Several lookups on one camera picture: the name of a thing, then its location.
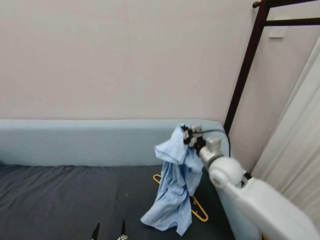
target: light blue shirt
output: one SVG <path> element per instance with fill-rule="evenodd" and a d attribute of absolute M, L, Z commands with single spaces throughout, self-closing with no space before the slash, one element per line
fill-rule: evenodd
<path fill-rule="evenodd" d="M 161 181 L 154 204 L 141 222 L 161 231 L 177 226 L 176 232 L 182 236 L 192 223 L 189 196 L 200 183 L 203 164 L 196 150 L 184 144 L 180 126 L 170 140 L 155 146 L 154 151 L 164 161 Z"/>

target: white wall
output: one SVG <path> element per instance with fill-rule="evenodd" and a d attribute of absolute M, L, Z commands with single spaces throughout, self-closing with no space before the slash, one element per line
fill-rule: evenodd
<path fill-rule="evenodd" d="M 320 17 L 320 1 L 273 8 L 275 18 Z M 271 136 L 318 37 L 320 26 L 289 27 L 285 38 L 263 31 L 231 131 L 232 150 L 251 169 Z"/>
<path fill-rule="evenodd" d="M 0 118 L 223 122 L 257 12 L 252 2 L 0 0 Z M 302 13 L 319 12 L 312 6 Z M 231 131 L 246 168 L 319 32 L 262 37 Z"/>

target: wooden clothes rack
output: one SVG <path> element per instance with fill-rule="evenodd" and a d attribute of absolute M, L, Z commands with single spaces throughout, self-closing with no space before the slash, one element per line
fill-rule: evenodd
<path fill-rule="evenodd" d="M 258 8 L 248 46 L 245 51 L 244 59 L 241 65 L 239 76 L 234 88 L 231 103 L 224 122 L 224 130 L 227 135 L 230 133 L 232 122 L 235 118 L 236 111 L 240 102 L 242 92 L 244 90 L 249 71 L 254 61 L 254 57 L 259 45 L 259 41 L 266 26 L 310 26 L 320 25 L 320 17 L 301 18 L 301 19 L 285 19 L 285 20 L 267 20 L 271 8 L 300 4 L 306 2 L 314 2 L 319 0 L 262 0 L 253 3 L 253 8 Z"/>

